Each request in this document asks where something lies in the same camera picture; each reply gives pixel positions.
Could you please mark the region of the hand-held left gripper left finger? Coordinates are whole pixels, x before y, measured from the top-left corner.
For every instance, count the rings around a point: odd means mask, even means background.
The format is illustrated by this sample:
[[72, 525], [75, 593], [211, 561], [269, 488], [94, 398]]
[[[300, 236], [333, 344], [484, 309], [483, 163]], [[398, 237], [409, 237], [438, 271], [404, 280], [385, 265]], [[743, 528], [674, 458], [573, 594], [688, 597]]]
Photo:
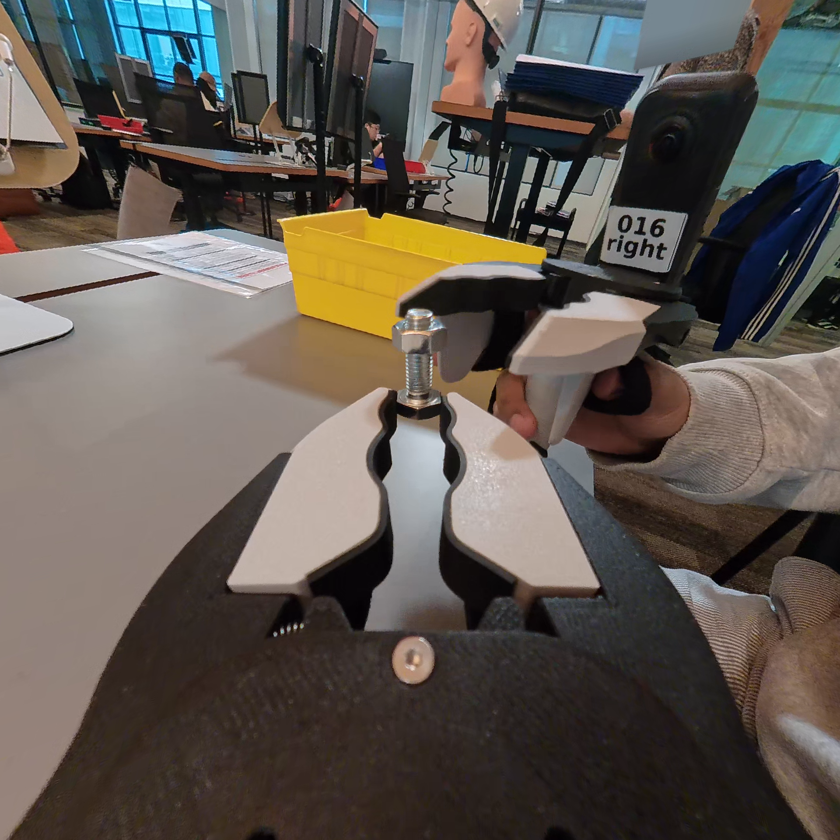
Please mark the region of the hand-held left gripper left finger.
[[384, 478], [396, 393], [374, 389], [290, 453], [227, 587], [239, 594], [370, 596], [392, 567]]

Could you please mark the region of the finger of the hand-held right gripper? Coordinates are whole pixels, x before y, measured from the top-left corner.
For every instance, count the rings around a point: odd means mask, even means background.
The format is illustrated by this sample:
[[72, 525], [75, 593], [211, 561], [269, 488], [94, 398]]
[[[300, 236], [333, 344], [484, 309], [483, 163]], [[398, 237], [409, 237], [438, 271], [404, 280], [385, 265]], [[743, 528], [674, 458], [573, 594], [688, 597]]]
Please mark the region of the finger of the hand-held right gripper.
[[515, 375], [597, 374], [628, 363], [647, 332], [654, 303], [604, 292], [544, 310], [511, 352], [507, 369]]
[[396, 313], [430, 310], [447, 330], [437, 353], [445, 382], [458, 382], [471, 371], [507, 367], [511, 353], [539, 312], [547, 279], [540, 266], [479, 262], [452, 266], [402, 294]]

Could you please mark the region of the silver hex bolt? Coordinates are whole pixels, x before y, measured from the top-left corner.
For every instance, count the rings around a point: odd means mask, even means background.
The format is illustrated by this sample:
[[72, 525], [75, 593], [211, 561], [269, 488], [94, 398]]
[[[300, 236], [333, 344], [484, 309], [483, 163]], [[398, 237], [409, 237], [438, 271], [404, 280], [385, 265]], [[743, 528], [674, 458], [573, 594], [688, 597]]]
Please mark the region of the silver hex bolt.
[[[411, 327], [428, 328], [436, 320], [434, 314], [423, 308], [409, 309], [402, 320]], [[441, 396], [433, 388], [434, 355], [428, 353], [405, 354], [405, 386], [397, 393], [397, 412], [412, 419], [428, 419], [439, 414]]]

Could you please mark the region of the yellow plastic bin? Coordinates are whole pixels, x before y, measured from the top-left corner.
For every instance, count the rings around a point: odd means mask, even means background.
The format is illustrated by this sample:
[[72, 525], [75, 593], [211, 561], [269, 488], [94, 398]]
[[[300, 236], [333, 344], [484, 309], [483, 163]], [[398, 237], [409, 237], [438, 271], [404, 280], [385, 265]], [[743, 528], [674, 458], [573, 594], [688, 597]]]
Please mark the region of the yellow plastic bin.
[[441, 224], [364, 208], [280, 220], [303, 316], [384, 339], [392, 336], [396, 303], [440, 270], [480, 261], [540, 265], [536, 247]]

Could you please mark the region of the person's right forearm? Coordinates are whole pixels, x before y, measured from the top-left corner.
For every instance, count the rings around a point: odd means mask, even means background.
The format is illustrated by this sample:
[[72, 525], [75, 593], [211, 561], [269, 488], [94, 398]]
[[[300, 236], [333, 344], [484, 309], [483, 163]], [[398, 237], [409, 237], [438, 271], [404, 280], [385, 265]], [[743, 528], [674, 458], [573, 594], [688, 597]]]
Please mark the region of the person's right forearm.
[[839, 512], [839, 349], [678, 368], [689, 412], [659, 453], [589, 449], [706, 504]]

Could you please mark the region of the grey desk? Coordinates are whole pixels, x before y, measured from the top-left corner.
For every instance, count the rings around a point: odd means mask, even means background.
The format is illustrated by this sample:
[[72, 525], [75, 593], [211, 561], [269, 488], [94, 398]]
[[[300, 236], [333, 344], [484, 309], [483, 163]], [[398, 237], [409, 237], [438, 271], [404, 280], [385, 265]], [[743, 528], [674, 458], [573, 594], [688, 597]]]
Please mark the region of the grey desk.
[[2, 838], [63, 758], [180, 550], [270, 461], [379, 386], [390, 340], [83, 247], [2, 256], [2, 294], [69, 319], [2, 356]]

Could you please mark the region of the stack of blue mats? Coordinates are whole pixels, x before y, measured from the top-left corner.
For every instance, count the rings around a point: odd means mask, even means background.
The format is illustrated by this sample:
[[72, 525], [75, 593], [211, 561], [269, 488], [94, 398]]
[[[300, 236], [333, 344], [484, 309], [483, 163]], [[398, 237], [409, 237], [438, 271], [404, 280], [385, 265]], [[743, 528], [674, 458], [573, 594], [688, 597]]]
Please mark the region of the stack of blue mats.
[[509, 92], [576, 98], [623, 109], [644, 75], [565, 60], [519, 55], [505, 79]]

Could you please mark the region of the wooden pillar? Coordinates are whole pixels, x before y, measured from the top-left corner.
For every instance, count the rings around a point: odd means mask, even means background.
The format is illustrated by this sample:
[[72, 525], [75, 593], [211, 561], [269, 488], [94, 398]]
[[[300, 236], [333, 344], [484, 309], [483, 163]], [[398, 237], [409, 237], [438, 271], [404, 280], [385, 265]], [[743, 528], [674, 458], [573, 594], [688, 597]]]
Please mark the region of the wooden pillar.
[[750, 9], [758, 19], [747, 71], [755, 75], [775, 41], [795, 1], [751, 1]]

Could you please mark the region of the black office chair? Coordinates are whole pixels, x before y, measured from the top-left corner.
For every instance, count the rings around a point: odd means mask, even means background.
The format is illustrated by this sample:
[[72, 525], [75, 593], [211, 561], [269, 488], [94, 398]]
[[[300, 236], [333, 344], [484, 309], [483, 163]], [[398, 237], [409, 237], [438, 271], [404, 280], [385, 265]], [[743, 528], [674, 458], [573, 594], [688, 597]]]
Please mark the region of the black office chair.
[[[221, 119], [205, 109], [194, 87], [166, 85], [152, 77], [136, 76], [153, 142], [205, 150], [223, 149]], [[187, 228], [204, 230], [207, 222], [217, 225], [217, 213], [224, 206], [224, 177], [217, 171], [158, 160], [162, 180], [182, 191]]]
[[441, 212], [424, 207], [428, 196], [438, 194], [440, 181], [412, 182], [406, 169], [402, 144], [385, 137], [381, 145], [387, 176], [383, 214], [443, 224], [445, 217]]

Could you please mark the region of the laminated instruction sheet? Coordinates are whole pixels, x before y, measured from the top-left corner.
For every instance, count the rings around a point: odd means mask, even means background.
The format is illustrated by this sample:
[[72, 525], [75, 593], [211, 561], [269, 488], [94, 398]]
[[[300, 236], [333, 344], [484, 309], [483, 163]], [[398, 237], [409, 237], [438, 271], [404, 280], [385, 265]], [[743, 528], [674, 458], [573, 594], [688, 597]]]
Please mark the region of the laminated instruction sheet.
[[243, 298], [292, 282], [285, 253], [207, 233], [113, 241], [89, 250], [128, 266]]

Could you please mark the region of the small framed monitor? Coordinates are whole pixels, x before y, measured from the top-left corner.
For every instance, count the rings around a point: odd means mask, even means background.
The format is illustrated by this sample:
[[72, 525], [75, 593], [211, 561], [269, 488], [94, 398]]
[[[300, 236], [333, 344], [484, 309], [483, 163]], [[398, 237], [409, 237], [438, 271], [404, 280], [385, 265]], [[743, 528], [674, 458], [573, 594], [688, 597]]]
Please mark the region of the small framed monitor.
[[152, 77], [151, 63], [146, 59], [115, 54], [126, 99], [133, 104], [141, 104], [142, 99], [137, 77]]
[[237, 70], [231, 74], [237, 121], [257, 127], [270, 105], [268, 77], [265, 74]]

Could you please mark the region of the grey fabric panel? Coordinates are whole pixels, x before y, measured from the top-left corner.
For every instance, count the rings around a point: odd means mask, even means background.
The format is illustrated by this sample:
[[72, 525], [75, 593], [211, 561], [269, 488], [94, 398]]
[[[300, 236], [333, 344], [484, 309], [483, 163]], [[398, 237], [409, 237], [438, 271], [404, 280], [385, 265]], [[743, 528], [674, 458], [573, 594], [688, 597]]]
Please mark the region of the grey fabric panel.
[[117, 240], [167, 235], [182, 193], [137, 165], [127, 171], [119, 207]]

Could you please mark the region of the red floor cushion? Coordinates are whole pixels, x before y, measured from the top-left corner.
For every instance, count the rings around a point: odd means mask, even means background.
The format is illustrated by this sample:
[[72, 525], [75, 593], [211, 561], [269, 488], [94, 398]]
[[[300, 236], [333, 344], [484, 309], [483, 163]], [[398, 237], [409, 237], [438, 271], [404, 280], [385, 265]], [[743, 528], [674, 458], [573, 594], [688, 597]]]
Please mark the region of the red floor cushion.
[[5, 228], [4, 221], [10, 217], [27, 217], [40, 214], [39, 202], [35, 192], [26, 188], [1, 189], [1, 254], [14, 254], [19, 251], [12, 236]]

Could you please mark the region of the instruction sheet on stand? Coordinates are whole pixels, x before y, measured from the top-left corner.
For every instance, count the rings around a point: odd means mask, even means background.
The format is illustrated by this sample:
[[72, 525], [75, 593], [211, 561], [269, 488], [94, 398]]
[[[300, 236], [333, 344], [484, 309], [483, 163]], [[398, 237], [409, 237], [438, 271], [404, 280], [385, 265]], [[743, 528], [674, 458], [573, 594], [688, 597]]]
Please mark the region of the instruction sheet on stand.
[[56, 186], [77, 168], [79, 145], [74, 129], [13, 19], [3, 7], [1, 35], [12, 42], [18, 68], [64, 142], [64, 146], [16, 142], [7, 148], [1, 143], [1, 187], [43, 189]]

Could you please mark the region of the printed instruction page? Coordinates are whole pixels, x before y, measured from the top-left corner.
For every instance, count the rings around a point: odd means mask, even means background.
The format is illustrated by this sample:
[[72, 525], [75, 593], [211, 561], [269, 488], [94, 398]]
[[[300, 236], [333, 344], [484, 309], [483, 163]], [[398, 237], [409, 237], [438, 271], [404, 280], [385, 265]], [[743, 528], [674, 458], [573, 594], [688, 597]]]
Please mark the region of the printed instruction page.
[[1, 143], [64, 146], [14, 58], [12, 42], [1, 35]]

